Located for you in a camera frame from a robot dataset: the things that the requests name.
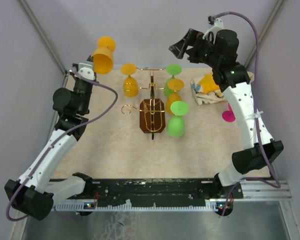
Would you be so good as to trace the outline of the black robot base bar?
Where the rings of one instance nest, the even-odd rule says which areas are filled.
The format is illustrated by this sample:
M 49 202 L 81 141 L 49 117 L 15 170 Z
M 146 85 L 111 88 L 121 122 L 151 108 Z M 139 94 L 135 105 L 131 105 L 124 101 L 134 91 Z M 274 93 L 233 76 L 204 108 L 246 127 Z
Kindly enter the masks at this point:
M 241 186 L 222 186 L 217 178 L 139 178 L 93 179 L 91 188 L 77 193 L 72 199 L 95 199 L 101 202 L 121 197 L 176 197 L 187 199 L 221 199 L 229 192 L 231 197 L 242 199 Z

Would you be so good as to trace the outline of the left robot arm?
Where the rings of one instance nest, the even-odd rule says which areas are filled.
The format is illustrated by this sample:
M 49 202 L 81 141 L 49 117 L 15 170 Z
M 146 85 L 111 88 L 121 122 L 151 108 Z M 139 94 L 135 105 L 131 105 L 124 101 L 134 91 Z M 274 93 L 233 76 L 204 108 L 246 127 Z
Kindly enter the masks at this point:
M 5 184 L 9 200 L 5 216 L 9 221 L 17 222 L 27 217 L 43 220 L 58 203 L 77 195 L 85 199 L 93 195 L 92 178 L 84 173 L 74 173 L 49 185 L 63 158 L 92 122 L 85 116 L 90 112 L 93 86 L 98 83 L 93 60 L 89 56 L 86 62 L 72 65 L 73 89 L 58 88 L 52 97 L 58 121 L 49 140 L 28 169 L 18 179 L 10 179 Z

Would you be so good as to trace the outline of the green wine glass hung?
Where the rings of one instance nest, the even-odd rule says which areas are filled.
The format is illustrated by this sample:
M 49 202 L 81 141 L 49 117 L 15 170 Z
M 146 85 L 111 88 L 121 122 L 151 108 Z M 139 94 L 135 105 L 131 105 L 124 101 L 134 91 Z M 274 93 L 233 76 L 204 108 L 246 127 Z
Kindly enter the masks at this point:
M 169 64 L 166 68 L 166 72 L 170 74 L 170 78 L 165 82 L 163 93 L 166 98 L 169 97 L 174 91 L 168 87 L 168 83 L 170 80 L 175 78 L 175 75 L 179 75 L 182 72 L 182 67 L 179 64 L 172 63 Z

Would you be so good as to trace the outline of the yellow wine glass hung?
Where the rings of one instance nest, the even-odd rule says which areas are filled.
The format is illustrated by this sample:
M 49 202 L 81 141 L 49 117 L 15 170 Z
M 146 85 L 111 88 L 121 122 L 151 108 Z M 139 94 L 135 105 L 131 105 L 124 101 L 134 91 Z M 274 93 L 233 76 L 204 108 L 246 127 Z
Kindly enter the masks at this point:
M 133 74 L 137 72 L 137 67 L 133 63 L 126 63 L 121 67 L 121 73 L 126 76 L 123 82 L 123 93 L 126 97 L 134 98 L 139 94 L 139 86 Z

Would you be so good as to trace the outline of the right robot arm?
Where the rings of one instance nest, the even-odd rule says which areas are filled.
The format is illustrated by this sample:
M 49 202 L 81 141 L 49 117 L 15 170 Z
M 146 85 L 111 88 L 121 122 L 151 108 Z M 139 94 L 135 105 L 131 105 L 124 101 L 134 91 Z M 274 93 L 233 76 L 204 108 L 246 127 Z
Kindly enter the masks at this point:
M 189 29 L 186 35 L 168 49 L 177 59 L 188 55 L 191 63 L 203 63 L 212 68 L 214 82 L 228 101 L 241 132 L 243 150 L 234 152 L 232 162 L 216 175 L 213 192 L 225 198 L 231 186 L 253 170 L 269 167 L 284 149 L 280 140 L 274 140 L 262 120 L 252 92 L 246 68 L 237 62 L 239 39 L 237 33 L 222 29 L 208 36 Z

